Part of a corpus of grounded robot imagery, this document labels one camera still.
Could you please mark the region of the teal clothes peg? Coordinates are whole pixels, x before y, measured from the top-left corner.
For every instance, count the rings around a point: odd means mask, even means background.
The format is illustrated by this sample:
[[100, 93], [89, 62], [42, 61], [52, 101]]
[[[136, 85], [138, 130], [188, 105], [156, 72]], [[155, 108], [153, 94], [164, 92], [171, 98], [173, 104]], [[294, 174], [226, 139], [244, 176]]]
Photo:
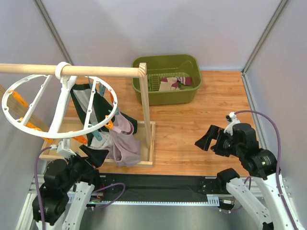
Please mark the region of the teal clothes peg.
[[92, 135], [93, 135], [98, 141], [102, 141], [102, 136], [101, 136], [101, 134], [100, 134], [100, 132], [99, 132], [99, 129], [94, 130], [94, 131], [92, 132]]

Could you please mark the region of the maroon striped sock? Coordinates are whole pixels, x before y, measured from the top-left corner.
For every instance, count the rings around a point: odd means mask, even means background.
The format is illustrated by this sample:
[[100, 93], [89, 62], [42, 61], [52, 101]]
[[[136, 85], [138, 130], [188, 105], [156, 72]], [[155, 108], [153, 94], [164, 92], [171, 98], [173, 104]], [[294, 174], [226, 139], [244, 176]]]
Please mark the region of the maroon striped sock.
[[191, 77], [167, 77], [167, 78], [161, 78], [160, 82], [166, 81], [166, 82], [178, 82], [179, 84], [183, 84], [185, 86], [191, 86], [192, 80]]

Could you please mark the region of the white round clip hanger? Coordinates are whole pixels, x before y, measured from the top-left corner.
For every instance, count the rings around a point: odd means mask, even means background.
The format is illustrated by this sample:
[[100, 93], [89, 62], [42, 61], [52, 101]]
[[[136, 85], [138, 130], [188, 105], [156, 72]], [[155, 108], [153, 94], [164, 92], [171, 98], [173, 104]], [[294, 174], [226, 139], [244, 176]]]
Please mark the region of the white round clip hanger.
[[[123, 68], [117, 67], [93, 67], [93, 66], [72, 66], [68, 63], [62, 62], [58, 65], [31, 65], [31, 64], [1, 64], [0, 65], [1, 73], [11, 73], [11, 74], [29, 74], [29, 77], [23, 78], [16, 83], [14, 83], [3, 95], [1, 106], [4, 112], [5, 117], [7, 120], [19, 130], [31, 134], [33, 136], [38, 136], [42, 138], [71, 138], [75, 136], [85, 135], [87, 133], [91, 133], [94, 130], [97, 130], [103, 127], [109, 120], [113, 118], [117, 111], [117, 95], [113, 88], [106, 83], [105, 81], [101, 80], [103, 76], [110, 76], [110, 77], [123, 77], [125, 76], [125, 70]], [[113, 109], [107, 115], [107, 117], [102, 120], [100, 123], [96, 125], [90, 125], [89, 119], [91, 113], [93, 112], [93, 99], [94, 94], [96, 93], [95, 89], [91, 90], [90, 100], [86, 112], [86, 118], [84, 122], [84, 126], [82, 130], [79, 131], [70, 131], [67, 133], [60, 133], [59, 129], [62, 124], [62, 120], [64, 118], [65, 110], [66, 110], [66, 102], [68, 100], [68, 96], [70, 94], [70, 90], [72, 86], [75, 84], [77, 76], [82, 75], [93, 80], [93, 86], [95, 87], [97, 83], [101, 83], [105, 86], [106, 89], [111, 93], [113, 97]], [[52, 76], [56, 76], [57, 79], [60, 80], [62, 85], [61, 93], [59, 95], [59, 99], [57, 102], [54, 118], [52, 124], [49, 128], [48, 132], [38, 131], [33, 128], [27, 127], [27, 123], [29, 118], [33, 114], [38, 102], [40, 101], [43, 93], [45, 92], [50, 79]], [[27, 112], [25, 113], [22, 120], [16, 120], [12, 117], [9, 112], [9, 107], [7, 105], [7, 100], [11, 95], [9, 93], [10, 90], [15, 90], [18, 86], [26, 83], [29, 80], [33, 80], [38, 77], [45, 77], [46, 80], [44, 81], [43, 85], [41, 86], [40, 90], [38, 91], [37, 95], [35, 96], [33, 102], [29, 105]]]

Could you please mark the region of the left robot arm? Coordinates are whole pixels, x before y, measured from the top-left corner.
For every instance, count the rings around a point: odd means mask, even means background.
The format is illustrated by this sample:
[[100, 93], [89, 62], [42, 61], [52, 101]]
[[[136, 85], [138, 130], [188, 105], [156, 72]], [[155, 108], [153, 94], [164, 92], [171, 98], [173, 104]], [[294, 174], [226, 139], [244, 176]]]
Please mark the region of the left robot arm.
[[109, 151], [80, 146], [69, 159], [52, 161], [42, 184], [35, 172], [36, 198], [32, 202], [33, 219], [40, 230], [78, 230], [91, 194], [101, 188], [98, 168]]

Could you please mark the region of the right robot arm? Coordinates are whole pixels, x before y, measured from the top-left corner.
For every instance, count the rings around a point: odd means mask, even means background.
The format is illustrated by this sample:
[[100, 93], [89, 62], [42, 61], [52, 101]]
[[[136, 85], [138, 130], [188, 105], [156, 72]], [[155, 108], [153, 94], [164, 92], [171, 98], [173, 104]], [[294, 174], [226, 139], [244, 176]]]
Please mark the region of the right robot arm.
[[220, 156], [234, 155], [261, 191], [262, 204], [245, 186], [238, 173], [229, 168], [217, 174], [220, 186], [247, 211], [260, 230], [303, 230], [298, 216], [285, 196], [282, 175], [277, 173], [277, 159], [272, 152], [259, 147], [256, 131], [250, 124], [237, 123], [223, 129], [211, 125], [195, 142], [204, 151]]

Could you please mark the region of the orange clothes peg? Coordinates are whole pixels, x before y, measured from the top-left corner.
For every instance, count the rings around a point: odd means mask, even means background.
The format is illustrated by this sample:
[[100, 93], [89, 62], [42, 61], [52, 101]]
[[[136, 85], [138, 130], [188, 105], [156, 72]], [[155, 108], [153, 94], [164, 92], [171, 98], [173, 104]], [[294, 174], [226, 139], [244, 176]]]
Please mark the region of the orange clothes peg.
[[14, 90], [10, 90], [9, 93], [14, 97], [14, 99], [22, 105], [24, 108], [28, 107], [27, 101], [17, 92]]
[[112, 130], [113, 129], [113, 122], [112, 120], [109, 120], [106, 124], [105, 124], [105, 127], [108, 129], [108, 130]]
[[85, 135], [75, 136], [75, 137], [72, 137], [72, 139], [78, 141], [79, 143], [81, 143], [83, 145], [88, 144], [88, 140], [87, 140], [87, 137]]

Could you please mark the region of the white cloth garment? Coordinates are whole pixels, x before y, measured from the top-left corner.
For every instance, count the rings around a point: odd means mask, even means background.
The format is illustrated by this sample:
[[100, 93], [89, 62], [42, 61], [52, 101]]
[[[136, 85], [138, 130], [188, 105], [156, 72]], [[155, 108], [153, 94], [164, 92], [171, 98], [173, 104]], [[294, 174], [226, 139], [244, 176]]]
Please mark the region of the white cloth garment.
[[104, 150], [110, 149], [113, 147], [113, 140], [109, 132], [99, 132], [102, 137], [102, 140], [98, 140], [96, 137], [93, 137], [90, 148], [95, 150]]

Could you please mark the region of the lilac pink garment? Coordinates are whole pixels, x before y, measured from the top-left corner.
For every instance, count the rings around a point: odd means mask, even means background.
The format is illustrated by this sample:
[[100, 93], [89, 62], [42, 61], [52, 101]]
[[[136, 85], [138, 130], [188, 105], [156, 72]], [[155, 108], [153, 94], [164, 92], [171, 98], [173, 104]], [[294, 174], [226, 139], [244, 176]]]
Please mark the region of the lilac pink garment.
[[122, 113], [115, 115], [113, 128], [109, 131], [113, 145], [107, 155], [118, 166], [131, 167], [141, 161], [141, 142], [134, 137], [138, 124], [128, 120]]

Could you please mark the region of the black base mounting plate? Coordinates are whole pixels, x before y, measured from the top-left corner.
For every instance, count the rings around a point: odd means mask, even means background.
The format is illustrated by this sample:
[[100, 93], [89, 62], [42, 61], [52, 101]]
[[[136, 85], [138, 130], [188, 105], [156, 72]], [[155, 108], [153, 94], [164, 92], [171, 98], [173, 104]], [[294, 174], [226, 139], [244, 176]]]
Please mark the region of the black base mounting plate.
[[[131, 176], [131, 174], [124, 174], [124, 175], [125, 175], [124, 177], [125, 179]], [[150, 175], [150, 174], [141, 174], [141, 175], [144, 175], [144, 177], [136, 178], [136, 182], [132, 183], [133, 188], [145, 188], [145, 189], [147, 187], [153, 187], [153, 188], [160, 188], [160, 187], [169, 188], [170, 187], [172, 188], [174, 186], [178, 186], [179, 188], [182, 188], [182, 186], [180, 186], [179, 183], [177, 182], [177, 178], [181, 177], [179, 175]], [[218, 188], [221, 189], [222, 191], [227, 191], [226, 183], [230, 182], [230, 180], [234, 178], [239, 178], [239, 177], [240, 176], [238, 173], [236, 173], [232, 169], [227, 169], [217, 174], [214, 185], [218, 186]], [[123, 182], [122, 180], [117, 179], [116, 183], [123, 183]], [[103, 179], [101, 179], [100, 187], [101, 188], [107, 187], [107, 185], [103, 184]]]

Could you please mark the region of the dark green white garment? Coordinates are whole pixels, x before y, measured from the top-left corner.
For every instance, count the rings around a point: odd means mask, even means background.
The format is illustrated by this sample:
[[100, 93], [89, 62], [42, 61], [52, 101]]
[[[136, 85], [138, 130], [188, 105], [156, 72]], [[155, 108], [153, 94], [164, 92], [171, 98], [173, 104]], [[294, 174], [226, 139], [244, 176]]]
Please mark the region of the dark green white garment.
[[[90, 100], [90, 94], [91, 94], [91, 88], [90, 85], [87, 84], [75, 84], [71, 91], [71, 98], [73, 101], [73, 104], [75, 106], [75, 109], [77, 111], [77, 115], [81, 121], [81, 123], [84, 125], [85, 118], [86, 118], [86, 112]], [[97, 123], [100, 123], [102, 120], [104, 120], [106, 115], [109, 115], [109, 110], [113, 109], [113, 106], [110, 105], [110, 103], [103, 97], [100, 96], [98, 92], [94, 94], [93, 99], [93, 106], [92, 106], [93, 112], [90, 116], [90, 124], [96, 125]], [[125, 117], [130, 123], [133, 125], [134, 131], [133, 134], [137, 132], [138, 129], [138, 122], [134, 118], [126, 115], [125, 113], [121, 113], [123, 117]], [[111, 119], [113, 124], [115, 125], [116, 121], [116, 115]], [[99, 131], [105, 131], [109, 132], [109, 130], [104, 126], [99, 129]], [[92, 133], [86, 134], [88, 139], [88, 146], [90, 146], [92, 139], [94, 135]]]

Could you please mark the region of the olive green plastic basin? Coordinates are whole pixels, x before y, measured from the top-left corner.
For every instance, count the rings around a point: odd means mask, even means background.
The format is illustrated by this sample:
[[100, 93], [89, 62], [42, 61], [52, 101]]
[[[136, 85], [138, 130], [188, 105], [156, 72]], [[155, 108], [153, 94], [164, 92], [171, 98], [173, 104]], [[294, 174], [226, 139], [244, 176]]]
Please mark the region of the olive green plastic basin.
[[132, 63], [146, 63], [149, 105], [187, 104], [202, 84], [196, 58], [187, 54], [139, 57]]

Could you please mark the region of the aluminium frame rail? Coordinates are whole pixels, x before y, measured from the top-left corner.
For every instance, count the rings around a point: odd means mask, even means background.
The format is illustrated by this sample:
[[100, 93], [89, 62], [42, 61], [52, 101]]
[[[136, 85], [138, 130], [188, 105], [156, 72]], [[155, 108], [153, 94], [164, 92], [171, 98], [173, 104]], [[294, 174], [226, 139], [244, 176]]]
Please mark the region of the aluminium frame rail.
[[102, 175], [104, 185], [112, 185], [116, 180], [122, 180], [126, 188], [121, 195], [122, 186], [116, 185], [98, 193], [91, 194], [87, 200], [88, 206], [107, 205], [154, 205], [154, 206], [209, 206], [218, 207], [224, 200], [228, 206], [234, 205], [234, 197], [227, 191], [222, 191], [214, 185], [215, 177], [193, 177], [181, 176], [177, 182], [182, 188], [174, 186], [172, 188], [133, 188], [132, 183], [136, 178], [144, 175], [131, 175], [124, 178], [124, 174]]

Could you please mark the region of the wooden hanging rack frame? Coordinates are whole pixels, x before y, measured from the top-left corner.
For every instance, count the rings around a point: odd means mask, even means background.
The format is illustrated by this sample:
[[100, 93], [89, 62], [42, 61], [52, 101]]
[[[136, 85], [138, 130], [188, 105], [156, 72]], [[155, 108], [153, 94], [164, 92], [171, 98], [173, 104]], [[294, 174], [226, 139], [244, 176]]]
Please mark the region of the wooden hanging rack frame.
[[[32, 64], [1, 64], [1, 73], [9, 74], [27, 74], [28, 76], [15, 82], [10, 86], [7, 91], [3, 94], [1, 106], [5, 117], [8, 121], [18, 128], [19, 130], [28, 133], [33, 136], [41, 138], [50, 139], [60, 139], [60, 147], [58, 148], [58, 155], [61, 157], [69, 157], [73, 155], [73, 151], [69, 149], [68, 142], [70, 138], [82, 136], [91, 132], [94, 132], [101, 128], [102, 126], [110, 127], [111, 118], [114, 117], [118, 108], [118, 98], [115, 90], [101, 77], [123, 77], [123, 78], [138, 78], [141, 87], [141, 98], [142, 98], [142, 110], [143, 110], [143, 121], [141, 124], [145, 128], [145, 148], [143, 152], [148, 154], [147, 161], [139, 162], [139, 166], [149, 166], [153, 165], [154, 156], [154, 129], [155, 122], [150, 121], [149, 112], [149, 92], [148, 92], [148, 81], [147, 81], [147, 68], [146, 63], [139, 64], [137, 68], [120, 68], [120, 67], [94, 67], [94, 66], [72, 66], [66, 62], [61, 62], [58, 65], [32, 65]], [[32, 116], [38, 102], [40, 101], [45, 89], [47, 88], [51, 77], [56, 76], [62, 85], [61, 93], [59, 95], [59, 100], [55, 110], [52, 124], [48, 132], [43, 132], [35, 128], [27, 127], [27, 123]], [[62, 125], [62, 120], [66, 113], [66, 104], [68, 102], [68, 96], [72, 86], [75, 84], [78, 76], [85, 76], [88, 79], [93, 80], [93, 85], [91, 89], [89, 104], [86, 109], [86, 118], [82, 130], [79, 131], [69, 131], [66, 133], [60, 133], [59, 130]], [[20, 85], [27, 83], [30, 80], [44, 77], [46, 80], [40, 87], [34, 100], [29, 104], [28, 110], [26, 111], [23, 119], [14, 119], [10, 114], [8, 107], [9, 96], [12, 95], [13, 91]], [[101, 83], [103, 87], [106, 88], [107, 92], [111, 94], [111, 100], [113, 103], [113, 109], [110, 114], [100, 123], [96, 125], [90, 125], [89, 119], [90, 115], [93, 113], [92, 105], [95, 95], [95, 87], [97, 83]]]

